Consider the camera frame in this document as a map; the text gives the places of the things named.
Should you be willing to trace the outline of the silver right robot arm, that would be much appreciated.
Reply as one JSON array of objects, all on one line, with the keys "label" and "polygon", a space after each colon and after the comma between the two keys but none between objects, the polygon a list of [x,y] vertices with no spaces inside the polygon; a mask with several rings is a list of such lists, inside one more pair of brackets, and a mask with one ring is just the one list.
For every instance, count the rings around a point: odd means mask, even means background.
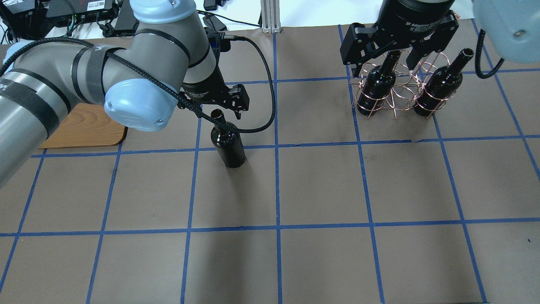
[{"label": "silver right robot arm", "polygon": [[[385,0],[372,27],[352,23],[340,46],[345,65],[355,64],[354,75],[370,59],[395,50],[410,49],[406,59],[412,71],[432,52],[447,48],[459,25],[452,0]],[[472,53],[481,79],[491,77],[505,60],[539,62],[540,5],[538,0],[473,0],[474,17],[481,26]],[[501,55],[490,73],[481,73],[480,51],[488,34]]]}]

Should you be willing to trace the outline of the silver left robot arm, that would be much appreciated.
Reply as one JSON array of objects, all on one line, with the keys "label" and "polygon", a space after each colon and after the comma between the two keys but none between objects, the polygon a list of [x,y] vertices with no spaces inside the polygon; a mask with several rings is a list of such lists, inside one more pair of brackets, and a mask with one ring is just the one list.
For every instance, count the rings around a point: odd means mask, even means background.
[{"label": "silver left robot arm", "polygon": [[200,111],[249,108],[243,85],[228,88],[192,0],[132,0],[139,26],[128,48],[69,37],[8,49],[1,67],[1,185],[58,129],[77,104],[102,106],[114,121],[156,132],[178,99]]}]

